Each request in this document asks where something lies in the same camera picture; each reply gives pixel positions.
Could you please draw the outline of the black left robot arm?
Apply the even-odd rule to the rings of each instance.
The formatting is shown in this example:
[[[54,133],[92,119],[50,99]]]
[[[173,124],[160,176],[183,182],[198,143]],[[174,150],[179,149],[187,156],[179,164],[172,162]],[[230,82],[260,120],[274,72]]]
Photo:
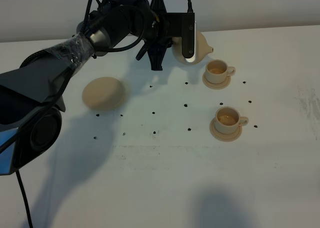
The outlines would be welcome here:
[[[28,56],[18,69],[0,78],[0,173],[10,175],[48,150],[59,136],[65,111],[63,92],[90,59],[131,49],[117,45],[129,34],[144,45],[136,58],[149,55],[153,71],[161,70],[173,37],[181,37],[183,54],[192,53],[195,20],[167,12],[164,0],[98,0],[69,40]]]

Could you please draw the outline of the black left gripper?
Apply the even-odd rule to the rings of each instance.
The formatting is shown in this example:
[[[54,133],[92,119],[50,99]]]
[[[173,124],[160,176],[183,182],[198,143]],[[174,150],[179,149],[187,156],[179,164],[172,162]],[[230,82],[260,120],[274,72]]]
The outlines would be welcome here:
[[[182,36],[184,13],[167,12],[164,0],[151,0],[150,8],[155,14],[156,43],[147,44],[147,53],[152,71],[162,71],[162,61],[166,50],[171,47],[174,37]]]

